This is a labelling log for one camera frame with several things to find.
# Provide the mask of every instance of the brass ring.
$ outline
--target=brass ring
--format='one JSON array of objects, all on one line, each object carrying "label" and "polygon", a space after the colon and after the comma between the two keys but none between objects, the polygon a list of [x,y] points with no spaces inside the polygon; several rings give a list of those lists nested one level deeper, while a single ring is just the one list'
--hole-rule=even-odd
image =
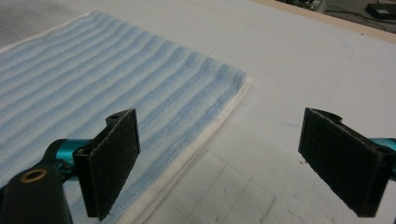
[{"label": "brass ring", "polygon": [[32,182],[35,182],[35,181],[41,179],[46,174],[47,174],[46,169],[35,169],[35,170],[29,171],[28,173],[24,174],[21,177],[21,182],[24,184],[29,184],[29,183],[32,183]]}]

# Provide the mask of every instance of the towel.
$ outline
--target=towel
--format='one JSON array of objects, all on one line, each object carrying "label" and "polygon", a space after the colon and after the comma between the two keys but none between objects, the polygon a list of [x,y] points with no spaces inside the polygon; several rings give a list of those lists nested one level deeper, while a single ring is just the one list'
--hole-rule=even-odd
[{"label": "towel", "polygon": [[[0,49],[0,186],[60,138],[90,139],[135,108],[141,153],[104,223],[141,222],[247,93],[251,79],[105,13]],[[75,223],[78,182],[64,183]]]}]

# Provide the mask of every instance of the folded towel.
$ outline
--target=folded towel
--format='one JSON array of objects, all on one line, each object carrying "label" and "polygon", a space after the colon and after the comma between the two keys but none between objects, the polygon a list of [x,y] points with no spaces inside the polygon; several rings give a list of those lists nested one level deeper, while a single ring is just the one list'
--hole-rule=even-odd
[{"label": "folded towel", "polygon": [[[0,186],[52,141],[94,138],[107,116],[136,108],[141,154],[104,222],[144,220],[250,83],[239,69],[100,12],[0,49]],[[64,190],[76,223],[98,222],[86,217],[77,182]]]}]

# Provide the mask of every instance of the striped towel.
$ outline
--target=striped towel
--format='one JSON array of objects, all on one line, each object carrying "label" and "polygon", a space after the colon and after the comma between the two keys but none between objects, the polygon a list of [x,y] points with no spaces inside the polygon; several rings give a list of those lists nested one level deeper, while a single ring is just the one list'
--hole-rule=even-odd
[{"label": "striped towel", "polygon": [[[136,108],[141,154],[105,223],[142,221],[247,92],[244,72],[104,13],[0,49],[0,185],[56,139],[94,138]],[[78,182],[64,184],[76,223]]]}]

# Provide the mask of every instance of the white surface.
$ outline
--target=white surface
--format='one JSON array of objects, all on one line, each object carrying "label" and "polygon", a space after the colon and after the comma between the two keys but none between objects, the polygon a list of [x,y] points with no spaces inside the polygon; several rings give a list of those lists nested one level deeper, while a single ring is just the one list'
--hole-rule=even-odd
[{"label": "white surface", "polygon": [[[393,223],[395,182],[376,218],[357,218],[297,148],[305,107],[333,112],[367,137],[396,136],[396,45],[242,0],[2,1],[0,43],[93,10],[254,79],[206,154],[147,223]],[[16,19],[5,21],[6,13]]]}]

